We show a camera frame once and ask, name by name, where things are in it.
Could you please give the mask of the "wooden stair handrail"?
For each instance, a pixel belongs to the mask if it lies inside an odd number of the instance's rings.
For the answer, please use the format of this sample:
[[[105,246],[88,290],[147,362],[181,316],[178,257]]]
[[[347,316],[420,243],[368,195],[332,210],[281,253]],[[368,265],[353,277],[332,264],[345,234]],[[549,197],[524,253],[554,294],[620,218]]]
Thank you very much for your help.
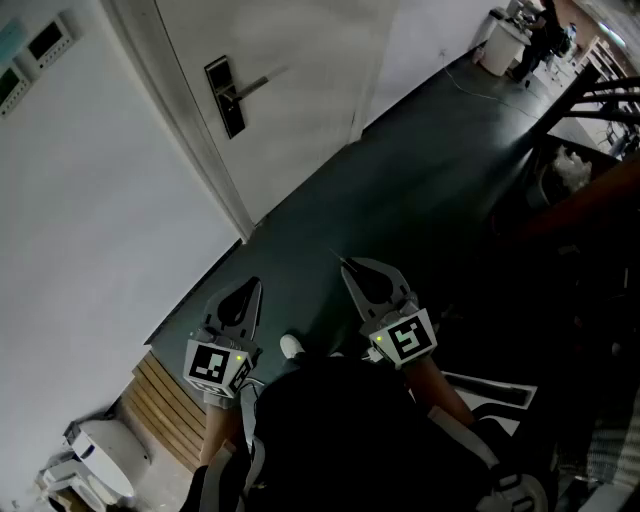
[[[640,149],[560,203],[500,235],[502,246],[559,238],[589,223],[640,206]]]

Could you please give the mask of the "silver door lock plate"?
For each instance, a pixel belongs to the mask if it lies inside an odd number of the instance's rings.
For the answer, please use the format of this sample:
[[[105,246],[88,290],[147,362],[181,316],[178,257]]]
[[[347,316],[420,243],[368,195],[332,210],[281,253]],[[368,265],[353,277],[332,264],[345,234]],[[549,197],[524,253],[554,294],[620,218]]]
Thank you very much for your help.
[[[229,139],[242,132],[246,125],[236,98],[236,86],[226,56],[222,56],[204,67],[204,72],[214,96],[219,114]]]

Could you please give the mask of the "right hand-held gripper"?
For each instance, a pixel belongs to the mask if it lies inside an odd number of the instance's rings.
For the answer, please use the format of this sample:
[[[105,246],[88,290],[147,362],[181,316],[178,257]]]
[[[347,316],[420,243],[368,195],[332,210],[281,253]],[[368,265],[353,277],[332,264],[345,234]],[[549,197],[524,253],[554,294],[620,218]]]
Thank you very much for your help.
[[[360,329],[369,342],[363,359],[400,369],[429,356],[438,345],[434,327],[402,273],[374,259],[348,259],[351,262],[343,262],[341,272],[366,322]]]

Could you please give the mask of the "white door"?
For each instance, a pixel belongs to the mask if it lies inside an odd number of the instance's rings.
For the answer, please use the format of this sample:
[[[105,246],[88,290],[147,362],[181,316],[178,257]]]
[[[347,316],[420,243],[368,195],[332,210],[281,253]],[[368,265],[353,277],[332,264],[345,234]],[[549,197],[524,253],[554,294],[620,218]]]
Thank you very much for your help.
[[[253,222],[359,137],[398,0],[156,2]],[[232,139],[204,72],[222,56],[238,90],[289,67],[239,101],[246,127]]]

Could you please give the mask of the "grey woven mat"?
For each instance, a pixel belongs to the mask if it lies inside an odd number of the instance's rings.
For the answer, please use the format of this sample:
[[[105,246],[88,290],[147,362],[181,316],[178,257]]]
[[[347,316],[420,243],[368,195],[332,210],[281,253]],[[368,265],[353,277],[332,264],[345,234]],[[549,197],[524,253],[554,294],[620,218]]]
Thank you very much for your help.
[[[640,485],[640,389],[633,401],[598,413],[586,440],[558,447],[562,474],[629,489]]]

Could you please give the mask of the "light storage shelf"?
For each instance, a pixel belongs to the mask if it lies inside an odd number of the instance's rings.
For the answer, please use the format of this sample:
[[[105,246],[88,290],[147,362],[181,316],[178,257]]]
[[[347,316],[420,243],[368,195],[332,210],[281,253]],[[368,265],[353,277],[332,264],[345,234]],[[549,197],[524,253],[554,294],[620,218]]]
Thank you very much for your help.
[[[606,41],[594,36],[588,45],[574,60],[573,65],[577,72],[582,71],[588,64],[592,64],[604,80],[616,80],[627,77],[623,67],[616,61]]]

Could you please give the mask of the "white wall control panel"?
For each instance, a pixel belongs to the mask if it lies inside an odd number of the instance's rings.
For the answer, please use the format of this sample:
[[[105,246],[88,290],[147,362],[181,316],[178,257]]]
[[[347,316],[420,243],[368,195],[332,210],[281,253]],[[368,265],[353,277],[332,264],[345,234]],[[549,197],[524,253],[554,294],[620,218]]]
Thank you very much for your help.
[[[31,88],[31,81],[15,63],[0,73],[0,117],[6,118]]]
[[[28,35],[17,62],[31,80],[36,80],[71,49],[78,37],[74,15],[69,10],[59,11]]]

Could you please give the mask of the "white fluffy bundle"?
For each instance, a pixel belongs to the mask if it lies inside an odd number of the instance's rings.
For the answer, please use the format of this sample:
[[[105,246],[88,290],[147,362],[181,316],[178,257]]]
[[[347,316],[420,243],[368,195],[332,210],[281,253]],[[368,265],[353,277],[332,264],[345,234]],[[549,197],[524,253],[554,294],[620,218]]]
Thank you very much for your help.
[[[577,192],[591,181],[592,164],[583,161],[575,152],[568,154],[564,145],[559,146],[552,168],[571,193]]]

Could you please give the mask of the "person's left forearm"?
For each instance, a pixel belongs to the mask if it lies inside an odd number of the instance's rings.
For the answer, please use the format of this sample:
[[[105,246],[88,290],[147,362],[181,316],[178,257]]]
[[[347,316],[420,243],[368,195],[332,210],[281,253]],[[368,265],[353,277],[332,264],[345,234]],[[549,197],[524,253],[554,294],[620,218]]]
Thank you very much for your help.
[[[225,442],[238,448],[244,438],[242,410],[239,405],[224,409],[206,405],[205,434],[200,453],[200,465],[210,463]]]

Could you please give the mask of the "black stair railing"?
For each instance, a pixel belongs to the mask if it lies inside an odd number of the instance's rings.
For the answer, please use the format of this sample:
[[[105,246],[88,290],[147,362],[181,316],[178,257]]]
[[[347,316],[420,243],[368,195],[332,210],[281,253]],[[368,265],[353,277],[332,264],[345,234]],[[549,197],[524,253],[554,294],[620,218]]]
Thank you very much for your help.
[[[608,154],[624,159],[640,150],[640,76],[605,80],[588,64],[536,122],[534,130],[548,133],[562,119],[606,123]]]

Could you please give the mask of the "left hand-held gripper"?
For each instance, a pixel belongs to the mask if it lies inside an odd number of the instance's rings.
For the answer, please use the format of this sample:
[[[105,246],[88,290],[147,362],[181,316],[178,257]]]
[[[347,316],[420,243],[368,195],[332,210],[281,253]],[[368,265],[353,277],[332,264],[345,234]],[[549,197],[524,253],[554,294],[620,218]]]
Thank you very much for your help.
[[[208,300],[203,313],[206,327],[187,341],[184,362],[184,379],[203,393],[206,404],[232,408],[238,403],[240,389],[262,353],[253,342],[261,304],[258,277],[233,281]]]

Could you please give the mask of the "person's black shirt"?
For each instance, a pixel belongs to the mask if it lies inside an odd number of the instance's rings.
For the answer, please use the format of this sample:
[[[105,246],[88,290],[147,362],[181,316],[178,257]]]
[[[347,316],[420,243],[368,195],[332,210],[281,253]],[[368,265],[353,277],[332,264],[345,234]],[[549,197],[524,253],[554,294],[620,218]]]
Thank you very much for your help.
[[[253,447],[199,467],[180,512],[475,512],[493,490],[486,463],[382,366],[297,364],[255,420]]]

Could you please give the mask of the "white flat panel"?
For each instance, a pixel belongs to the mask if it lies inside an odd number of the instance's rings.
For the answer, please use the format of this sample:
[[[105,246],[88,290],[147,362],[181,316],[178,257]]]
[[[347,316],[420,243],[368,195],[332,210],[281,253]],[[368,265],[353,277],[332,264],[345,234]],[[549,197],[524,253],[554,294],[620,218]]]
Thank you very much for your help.
[[[494,419],[513,436],[533,401],[537,387],[499,382],[444,371],[449,384],[478,419]]]

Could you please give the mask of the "person's right forearm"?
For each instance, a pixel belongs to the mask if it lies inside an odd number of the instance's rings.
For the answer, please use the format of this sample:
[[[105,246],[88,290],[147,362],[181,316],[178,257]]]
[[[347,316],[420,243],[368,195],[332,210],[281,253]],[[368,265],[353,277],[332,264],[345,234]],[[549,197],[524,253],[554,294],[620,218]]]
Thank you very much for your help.
[[[427,409],[439,407],[466,426],[474,423],[472,411],[430,356],[411,361],[402,372],[418,404]]]

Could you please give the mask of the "person's white shoe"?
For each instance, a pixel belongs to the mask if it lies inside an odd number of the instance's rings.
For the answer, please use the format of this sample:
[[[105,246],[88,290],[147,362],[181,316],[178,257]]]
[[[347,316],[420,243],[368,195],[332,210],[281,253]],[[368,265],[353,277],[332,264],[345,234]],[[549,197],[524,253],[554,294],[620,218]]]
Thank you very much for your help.
[[[291,334],[285,334],[281,337],[280,348],[287,360],[300,359],[306,354],[299,340]]]

